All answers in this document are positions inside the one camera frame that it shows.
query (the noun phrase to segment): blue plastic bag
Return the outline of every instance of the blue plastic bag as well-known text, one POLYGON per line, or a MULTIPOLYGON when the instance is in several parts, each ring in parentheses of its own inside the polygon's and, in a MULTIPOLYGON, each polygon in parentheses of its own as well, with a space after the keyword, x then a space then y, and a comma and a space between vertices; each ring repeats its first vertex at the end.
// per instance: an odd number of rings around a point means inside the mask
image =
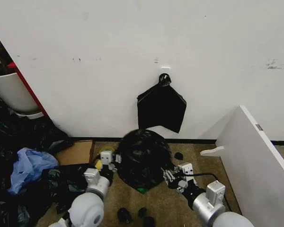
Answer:
POLYGON ((58 161, 46 152, 22 148, 17 154, 19 160, 14 163, 14 170, 10 176, 10 194, 17 195, 28 182, 38 180, 44 169, 58 166, 58 161))

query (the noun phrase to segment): brown carpet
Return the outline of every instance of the brown carpet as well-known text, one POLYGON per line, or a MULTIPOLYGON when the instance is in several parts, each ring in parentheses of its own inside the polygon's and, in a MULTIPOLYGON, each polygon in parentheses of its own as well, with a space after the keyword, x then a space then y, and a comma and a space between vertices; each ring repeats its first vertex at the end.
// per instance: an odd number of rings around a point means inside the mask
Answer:
MULTIPOLYGON (((96 142, 94 145, 94 155, 104 146, 112 146, 116 148, 117 142, 96 142)), ((191 162, 193 164, 194 173, 212 172, 217 175, 222 184, 226 186, 226 196, 229 200, 231 208, 234 212, 240 213, 238 203, 233 194, 231 185, 227 178, 226 172, 219 157, 202 157, 200 152, 205 149, 212 149, 215 145, 203 144, 170 144, 172 156, 176 152, 184 155, 184 160, 179 161, 172 159, 175 165, 182 162, 191 162)), ((277 147, 278 151, 284 157, 284 147, 277 147)), ((203 176, 196 178, 198 185, 205 188, 208 183, 214 179, 203 176)), ((157 227, 200 227, 199 220, 195 212, 187 205, 185 198, 178 194, 176 190, 168 189, 163 182, 157 187, 151 189, 142 195, 132 189, 118 177, 114 175, 114 181, 109 189, 108 196, 105 199, 105 216, 101 223, 101 227, 118 227, 131 226, 141 227, 142 220, 138 218, 138 210, 142 207, 147 208, 147 215, 155 218, 157 227), (117 211, 121 207, 127 208, 133 218, 129 225, 123 225, 118 222, 117 211)), ((47 227, 51 223, 59 220, 62 215, 57 215, 54 205, 39 220, 38 227, 47 227)))

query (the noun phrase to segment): pile of trash bags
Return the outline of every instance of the pile of trash bags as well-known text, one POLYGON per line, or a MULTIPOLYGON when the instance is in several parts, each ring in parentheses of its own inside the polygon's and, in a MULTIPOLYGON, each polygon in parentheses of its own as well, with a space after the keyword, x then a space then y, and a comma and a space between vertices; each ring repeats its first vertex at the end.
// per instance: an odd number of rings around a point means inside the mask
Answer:
POLYGON ((32 226, 52 202, 63 212, 84 192, 88 166, 53 157, 72 144, 49 118, 19 117, 0 100, 0 227, 32 226))

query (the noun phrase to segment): black plastic bag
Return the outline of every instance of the black plastic bag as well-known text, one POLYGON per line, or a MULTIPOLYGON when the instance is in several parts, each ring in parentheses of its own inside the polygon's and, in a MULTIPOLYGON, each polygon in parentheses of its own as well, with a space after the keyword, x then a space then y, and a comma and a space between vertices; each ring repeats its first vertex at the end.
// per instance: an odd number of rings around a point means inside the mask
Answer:
POLYGON ((159 82, 138 99, 139 129, 161 125, 179 133, 186 110, 186 101, 171 86, 168 74, 159 76, 159 82))
POLYGON ((89 164, 59 166, 42 172, 42 178, 47 181, 52 201, 57 202, 57 213, 62 213, 71 207, 73 200, 85 192, 87 182, 84 172, 89 164))
POLYGON ((169 168, 169 146, 162 136, 150 130, 134 130, 121 140, 119 177, 141 193, 163 181, 162 169, 169 168))

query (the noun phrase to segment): black cable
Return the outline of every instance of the black cable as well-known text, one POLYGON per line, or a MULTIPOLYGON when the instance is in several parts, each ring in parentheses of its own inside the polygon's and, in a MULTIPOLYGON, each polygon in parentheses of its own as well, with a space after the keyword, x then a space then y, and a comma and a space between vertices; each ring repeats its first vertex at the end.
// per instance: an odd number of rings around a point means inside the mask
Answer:
MULTIPOLYGON (((210 175, 210 176, 213 176, 217 181, 219 181, 219 179, 217 178, 217 176, 215 174, 212 174, 212 173, 201 173, 201 174, 182 174, 181 176, 207 176, 207 175, 210 175)), ((228 209, 230 212, 232 212, 232 209, 228 203, 228 200, 226 198, 226 195, 224 194, 224 200, 228 206, 228 209)))

